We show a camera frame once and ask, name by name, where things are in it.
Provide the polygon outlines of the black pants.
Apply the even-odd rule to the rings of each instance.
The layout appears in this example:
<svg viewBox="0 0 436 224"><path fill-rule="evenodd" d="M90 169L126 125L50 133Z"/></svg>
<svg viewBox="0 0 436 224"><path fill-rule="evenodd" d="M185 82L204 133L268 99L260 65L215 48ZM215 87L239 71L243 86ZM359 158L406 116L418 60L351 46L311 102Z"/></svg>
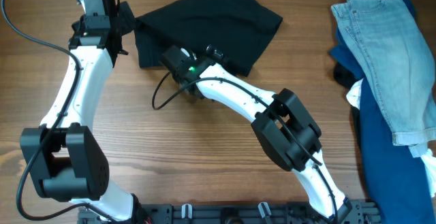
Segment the black pants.
<svg viewBox="0 0 436 224"><path fill-rule="evenodd" d="M224 67L248 76L265 51L282 16L256 0L178 0L135 17L127 2L119 9L121 33L134 33L141 68L158 67L172 45L204 54L207 46L221 51Z"/></svg>

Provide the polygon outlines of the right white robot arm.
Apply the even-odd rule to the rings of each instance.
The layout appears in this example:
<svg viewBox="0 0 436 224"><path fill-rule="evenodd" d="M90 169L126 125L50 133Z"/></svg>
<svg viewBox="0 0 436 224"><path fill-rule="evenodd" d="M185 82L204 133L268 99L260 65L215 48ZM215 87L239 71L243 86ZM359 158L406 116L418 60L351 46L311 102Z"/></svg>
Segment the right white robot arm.
<svg viewBox="0 0 436 224"><path fill-rule="evenodd" d="M321 218L344 221L352 206L324 164L321 129L302 102L289 89L275 93L248 84L229 73L227 63L227 56L212 46L200 57L171 46L161 58L180 92L218 101L245 117L264 153L282 170L295 173Z"/></svg>

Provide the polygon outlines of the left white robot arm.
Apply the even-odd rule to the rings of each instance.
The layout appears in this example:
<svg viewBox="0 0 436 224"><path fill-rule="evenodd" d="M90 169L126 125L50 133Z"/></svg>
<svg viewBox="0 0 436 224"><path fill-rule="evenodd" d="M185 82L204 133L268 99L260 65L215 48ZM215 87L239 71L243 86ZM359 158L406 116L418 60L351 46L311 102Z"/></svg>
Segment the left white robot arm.
<svg viewBox="0 0 436 224"><path fill-rule="evenodd" d="M120 0L79 0L84 15L74 25L66 53L69 65L57 97L39 127L26 128L20 148L27 163L18 186L22 206L28 177L42 198L84 207L110 223L135 222L137 200L110 180L108 160L94 138L93 120L116 58L124 54L118 26Z"/></svg>

